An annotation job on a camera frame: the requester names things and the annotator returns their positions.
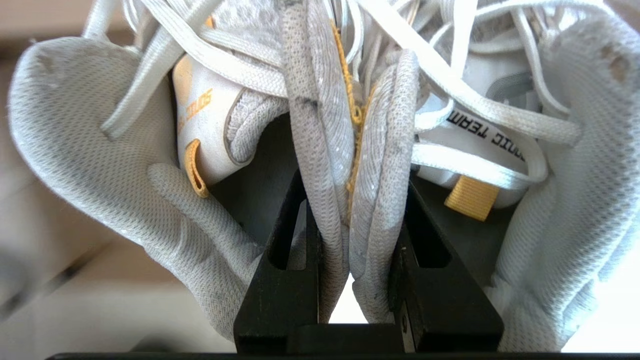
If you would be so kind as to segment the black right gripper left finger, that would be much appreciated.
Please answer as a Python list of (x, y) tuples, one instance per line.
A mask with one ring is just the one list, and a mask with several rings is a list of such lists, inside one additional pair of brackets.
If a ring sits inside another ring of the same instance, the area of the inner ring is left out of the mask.
[(306, 199), (301, 173), (296, 171), (235, 317), (233, 337), (240, 354), (295, 354), (299, 332), (319, 323), (322, 235), (309, 205), (302, 229), (304, 264), (288, 269), (298, 211)]

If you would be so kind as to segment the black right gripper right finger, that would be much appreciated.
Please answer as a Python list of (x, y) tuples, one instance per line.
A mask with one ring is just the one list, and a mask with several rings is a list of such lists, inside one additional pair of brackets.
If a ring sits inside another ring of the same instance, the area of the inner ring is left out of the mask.
[(494, 353), (503, 321), (451, 242), (451, 210), (443, 202), (438, 189), (409, 180), (388, 274), (389, 308), (416, 353)]

